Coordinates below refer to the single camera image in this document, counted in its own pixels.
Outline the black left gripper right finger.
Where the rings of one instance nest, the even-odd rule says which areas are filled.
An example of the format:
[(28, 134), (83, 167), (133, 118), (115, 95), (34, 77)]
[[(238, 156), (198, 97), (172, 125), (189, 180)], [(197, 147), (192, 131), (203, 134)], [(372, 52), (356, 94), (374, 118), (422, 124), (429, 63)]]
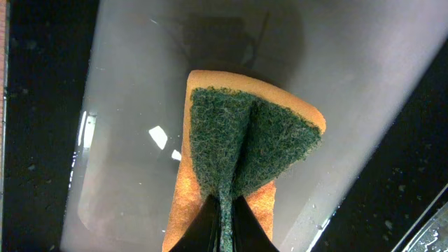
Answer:
[(234, 252), (279, 252), (243, 196), (232, 202), (232, 241)]

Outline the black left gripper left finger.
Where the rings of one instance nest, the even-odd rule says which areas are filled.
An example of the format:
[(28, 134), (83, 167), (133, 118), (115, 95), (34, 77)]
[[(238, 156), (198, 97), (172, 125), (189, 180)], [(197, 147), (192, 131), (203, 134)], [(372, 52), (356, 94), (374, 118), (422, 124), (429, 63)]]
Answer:
[(219, 252), (221, 206), (209, 195), (183, 236), (169, 252)]

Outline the orange green scrub sponge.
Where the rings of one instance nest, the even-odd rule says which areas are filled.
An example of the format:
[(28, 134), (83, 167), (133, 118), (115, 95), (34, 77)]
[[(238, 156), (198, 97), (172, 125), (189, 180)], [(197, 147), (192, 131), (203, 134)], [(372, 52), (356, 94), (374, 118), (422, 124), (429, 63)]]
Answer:
[(162, 250), (174, 247), (209, 195), (220, 202), (220, 251), (233, 251), (232, 202), (240, 196), (272, 241), (274, 182), (319, 146), (325, 130), (317, 108), (274, 85), (238, 73), (192, 71)]

